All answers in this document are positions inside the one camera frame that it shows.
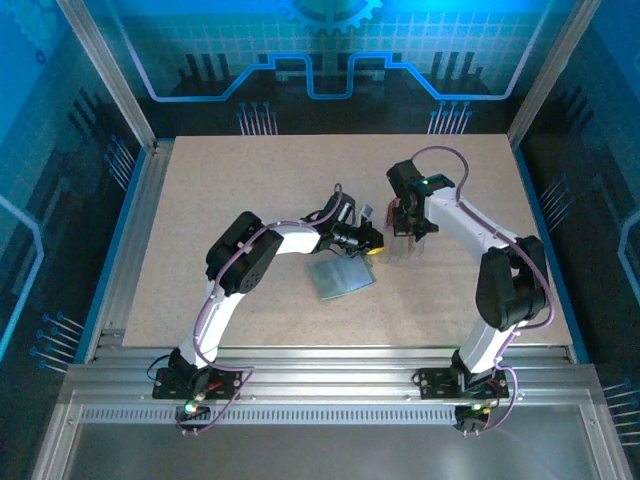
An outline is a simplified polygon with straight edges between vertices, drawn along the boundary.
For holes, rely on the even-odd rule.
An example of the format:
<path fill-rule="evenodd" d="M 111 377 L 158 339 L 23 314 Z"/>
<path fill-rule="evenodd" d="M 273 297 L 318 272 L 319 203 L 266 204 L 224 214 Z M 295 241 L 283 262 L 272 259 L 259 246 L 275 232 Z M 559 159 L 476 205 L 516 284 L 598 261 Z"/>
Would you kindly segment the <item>clear acrylic card stand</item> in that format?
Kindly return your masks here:
<path fill-rule="evenodd" d="M 395 238 L 394 228 L 386 225 L 386 217 L 382 227 L 385 250 L 377 258 L 388 264 L 412 265 L 421 261 L 425 255 L 425 240 L 416 241 L 415 237 L 408 239 Z"/>

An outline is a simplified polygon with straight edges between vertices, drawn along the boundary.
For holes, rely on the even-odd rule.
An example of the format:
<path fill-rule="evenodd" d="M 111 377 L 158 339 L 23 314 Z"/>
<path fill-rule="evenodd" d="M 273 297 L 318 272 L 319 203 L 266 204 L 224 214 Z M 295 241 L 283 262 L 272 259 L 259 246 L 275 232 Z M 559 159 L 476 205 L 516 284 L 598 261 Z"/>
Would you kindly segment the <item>grey-green card holder wallet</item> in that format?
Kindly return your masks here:
<path fill-rule="evenodd" d="M 376 282 L 372 264 L 362 256 L 342 256 L 311 263 L 308 271 L 322 300 L 349 295 Z"/>

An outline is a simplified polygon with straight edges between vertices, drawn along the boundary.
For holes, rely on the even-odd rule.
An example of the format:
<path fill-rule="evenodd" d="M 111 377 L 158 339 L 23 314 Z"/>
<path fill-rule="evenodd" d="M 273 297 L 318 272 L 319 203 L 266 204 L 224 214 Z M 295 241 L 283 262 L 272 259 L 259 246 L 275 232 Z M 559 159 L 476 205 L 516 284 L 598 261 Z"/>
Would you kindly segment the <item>small LED circuit board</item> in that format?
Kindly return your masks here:
<path fill-rule="evenodd" d="M 454 409 L 456 425 L 462 427 L 466 423 L 485 425 L 492 408 L 483 404 L 459 405 Z"/>
<path fill-rule="evenodd" d="M 175 420 L 179 423 L 206 420 L 210 412 L 208 406 L 203 406 L 196 400 L 188 400 L 183 406 L 177 407 Z"/>

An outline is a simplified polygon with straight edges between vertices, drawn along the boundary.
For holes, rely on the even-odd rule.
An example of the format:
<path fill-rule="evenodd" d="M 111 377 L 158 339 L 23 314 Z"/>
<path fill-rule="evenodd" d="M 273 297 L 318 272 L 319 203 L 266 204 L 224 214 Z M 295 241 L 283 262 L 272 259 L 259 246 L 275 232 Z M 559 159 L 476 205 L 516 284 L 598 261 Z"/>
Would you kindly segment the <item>grey metal panel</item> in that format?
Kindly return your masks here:
<path fill-rule="evenodd" d="M 640 480 L 601 405 L 524 406 L 476 436 L 424 425 L 227 424 L 194 437 L 162 424 L 59 409 L 28 480 Z"/>

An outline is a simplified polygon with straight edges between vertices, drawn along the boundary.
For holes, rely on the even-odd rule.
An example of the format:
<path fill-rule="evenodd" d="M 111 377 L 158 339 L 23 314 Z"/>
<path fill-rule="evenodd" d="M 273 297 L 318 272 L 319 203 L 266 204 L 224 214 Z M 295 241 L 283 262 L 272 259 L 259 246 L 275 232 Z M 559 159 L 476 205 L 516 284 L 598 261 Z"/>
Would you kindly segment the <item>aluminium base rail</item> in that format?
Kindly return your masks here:
<path fill-rule="evenodd" d="M 68 368 L 61 404 L 148 404 L 148 366 L 162 349 L 100 346 L 91 362 Z M 243 404 L 400 404 L 420 399 L 411 377 L 419 368 L 447 367 L 450 348 L 227 347 L 220 364 L 251 367 Z M 565 346 L 513 345 L 503 360 L 513 368 L 523 406 L 601 404 L 595 368 L 576 364 Z"/>

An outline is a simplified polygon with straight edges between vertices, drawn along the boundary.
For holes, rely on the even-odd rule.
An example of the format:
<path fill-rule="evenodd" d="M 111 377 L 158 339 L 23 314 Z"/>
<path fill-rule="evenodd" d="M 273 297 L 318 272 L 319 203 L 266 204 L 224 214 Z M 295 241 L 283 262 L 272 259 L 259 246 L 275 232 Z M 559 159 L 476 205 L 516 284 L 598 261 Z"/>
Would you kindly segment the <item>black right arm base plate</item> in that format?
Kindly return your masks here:
<path fill-rule="evenodd" d="M 488 400 L 509 397 L 506 375 L 495 369 L 469 374 L 453 367 L 421 368 L 413 373 L 411 381 L 418 388 L 422 400 Z"/>

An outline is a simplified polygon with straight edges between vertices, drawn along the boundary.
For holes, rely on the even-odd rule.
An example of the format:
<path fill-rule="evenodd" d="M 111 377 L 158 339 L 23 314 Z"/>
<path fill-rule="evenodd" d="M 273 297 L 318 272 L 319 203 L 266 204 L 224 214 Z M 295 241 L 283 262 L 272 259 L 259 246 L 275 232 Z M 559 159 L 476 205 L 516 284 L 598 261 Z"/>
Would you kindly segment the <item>aluminium side rail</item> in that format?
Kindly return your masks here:
<path fill-rule="evenodd" d="M 174 142 L 162 139 L 141 152 L 118 216 L 74 362 L 89 363 L 99 338 L 128 323 Z"/>

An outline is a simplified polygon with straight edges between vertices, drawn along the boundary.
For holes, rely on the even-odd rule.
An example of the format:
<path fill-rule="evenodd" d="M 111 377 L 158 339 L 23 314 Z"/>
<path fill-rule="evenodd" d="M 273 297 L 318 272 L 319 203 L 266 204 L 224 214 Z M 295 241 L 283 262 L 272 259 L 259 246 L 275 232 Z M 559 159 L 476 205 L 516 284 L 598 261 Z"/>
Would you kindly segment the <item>aluminium frame post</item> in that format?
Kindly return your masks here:
<path fill-rule="evenodd" d="M 153 153 L 157 139 L 115 57 L 83 0 L 56 0 L 141 148 Z"/>
<path fill-rule="evenodd" d="M 571 55 L 590 25 L 602 0 L 576 0 L 545 62 L 507 132 L 515 151 L 531 127 L 553 86 L 565 70 Z"/>

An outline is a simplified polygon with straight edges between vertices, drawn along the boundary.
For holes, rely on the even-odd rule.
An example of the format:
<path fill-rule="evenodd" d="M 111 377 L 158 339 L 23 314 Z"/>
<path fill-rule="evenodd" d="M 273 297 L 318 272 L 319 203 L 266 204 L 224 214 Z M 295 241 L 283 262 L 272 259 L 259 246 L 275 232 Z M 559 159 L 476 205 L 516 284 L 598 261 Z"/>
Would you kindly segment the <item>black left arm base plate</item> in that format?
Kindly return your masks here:
<path fill-rule="evenodd" d="M 206 400 L 229 400 L 239 390 L 242 372 L 229 372 L 210 367 L 179 373 L 173 368 L 160 368 L 152 391 L 154 399 L 191 400 L 205 392 Z"/>

